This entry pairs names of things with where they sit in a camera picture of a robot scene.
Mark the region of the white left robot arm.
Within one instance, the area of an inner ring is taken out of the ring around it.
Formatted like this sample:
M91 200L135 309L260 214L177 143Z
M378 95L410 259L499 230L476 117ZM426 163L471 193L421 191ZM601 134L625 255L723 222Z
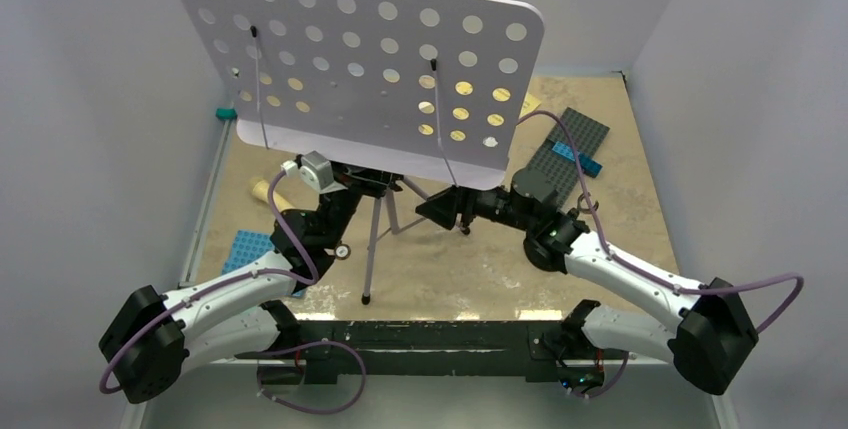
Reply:
M270 205L272 247L256 261L188 288L147 285L125 300L98 342L103 394L147 402L185 372L242 353L284 358L307 349L280 299L317 284L344 259L343 236L361 200L397 191L402 176L333 162L316 208Z

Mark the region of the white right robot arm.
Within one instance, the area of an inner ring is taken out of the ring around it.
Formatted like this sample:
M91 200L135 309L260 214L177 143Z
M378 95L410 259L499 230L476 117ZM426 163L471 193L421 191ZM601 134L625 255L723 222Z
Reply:
M659 269L603 243L577 209L562 210L555 186L539 170L521 169L509 187L450 186L420 203L416 213L445 228L475 218L524 233L527 260L599 285L643 310L621 313L598 305L564 325L561 341L576 356L619 349L672 364L694 387L724 394L757 345L759 334L735 287L708 284Z

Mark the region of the black desktop microphone stand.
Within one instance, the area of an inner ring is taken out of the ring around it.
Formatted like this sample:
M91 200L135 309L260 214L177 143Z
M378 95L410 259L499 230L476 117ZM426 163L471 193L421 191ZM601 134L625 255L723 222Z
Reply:
M542 271L567 274L566 257L574 252L577 239L590 232L581 219L585 213L580 207L563 211L551 204L539 206L525 230L523 250L528 261Z

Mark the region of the cream yellow microphone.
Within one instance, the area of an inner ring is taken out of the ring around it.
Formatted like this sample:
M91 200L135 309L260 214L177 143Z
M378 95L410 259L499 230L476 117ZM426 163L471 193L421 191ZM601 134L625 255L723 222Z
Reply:
M259 201L266 203L268 206L274 204L278 211L293 209L293 204L276 190L270 189L268 180L262 177L254 177L249 181L250 194Z

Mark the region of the yellow sheet music page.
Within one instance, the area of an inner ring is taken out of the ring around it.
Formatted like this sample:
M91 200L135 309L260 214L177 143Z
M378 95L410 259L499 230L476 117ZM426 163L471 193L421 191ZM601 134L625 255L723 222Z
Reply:
M520 118L527 116L528 114L534 112L541 105L541 100L534 96L531 93L526 93L524 100L522 102L522 107L520 111Z

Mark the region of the lilac tripod music stand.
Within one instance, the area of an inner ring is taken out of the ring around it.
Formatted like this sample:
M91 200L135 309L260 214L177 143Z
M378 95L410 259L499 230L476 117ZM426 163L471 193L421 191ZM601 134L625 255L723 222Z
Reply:
M545 33L516 0L180 0L248 144L487 190Z

